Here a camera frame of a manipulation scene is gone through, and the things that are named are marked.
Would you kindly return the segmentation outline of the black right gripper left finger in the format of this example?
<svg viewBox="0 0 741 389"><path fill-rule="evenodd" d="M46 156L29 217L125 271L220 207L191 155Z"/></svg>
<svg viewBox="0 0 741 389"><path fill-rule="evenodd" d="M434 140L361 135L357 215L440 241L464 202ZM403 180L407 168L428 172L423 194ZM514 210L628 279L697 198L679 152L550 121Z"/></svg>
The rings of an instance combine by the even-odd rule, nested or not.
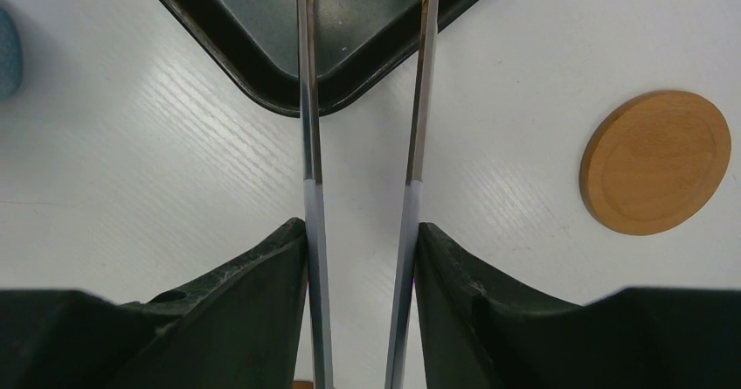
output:
<svg viewBox="0 0 741 389"><path fill-rule="evenodd" d="M1 293L4 388L289 388L307 292L305 225L149 302Z"/></svg>

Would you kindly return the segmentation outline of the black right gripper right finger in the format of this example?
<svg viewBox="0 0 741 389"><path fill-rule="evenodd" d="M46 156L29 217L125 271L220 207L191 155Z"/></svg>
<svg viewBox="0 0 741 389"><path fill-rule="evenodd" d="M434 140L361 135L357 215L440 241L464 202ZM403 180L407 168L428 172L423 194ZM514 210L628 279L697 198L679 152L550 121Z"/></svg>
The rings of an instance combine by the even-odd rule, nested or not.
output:
<svg viewBox="0 0 741 389"><path fill-rule="evenodd" d="M585 306L490 266L431 223L415 272L431 388L737 388L736 290L625 288Z"/></svg>

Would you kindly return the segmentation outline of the metal serving tongs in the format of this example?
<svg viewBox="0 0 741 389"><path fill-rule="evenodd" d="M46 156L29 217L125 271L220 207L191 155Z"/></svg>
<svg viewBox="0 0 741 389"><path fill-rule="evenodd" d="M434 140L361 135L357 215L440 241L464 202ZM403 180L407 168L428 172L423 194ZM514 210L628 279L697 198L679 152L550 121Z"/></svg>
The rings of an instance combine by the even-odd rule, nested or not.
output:
<svg viewBox="0 0 741 389"><path fill-rule="evenodd" d="M315 0L296 0L299 114L302 135L303 196L308 240L308 295L313 347L314 386L334 385L329 309L326 220L322 152L315 68ZM419 236L423 164L431 99L440 0L421 0L419 55L412 126L405 174L405 193L398 244L391 328L384 385L404 384L408 328L412 311L415 248Z"/></svg>

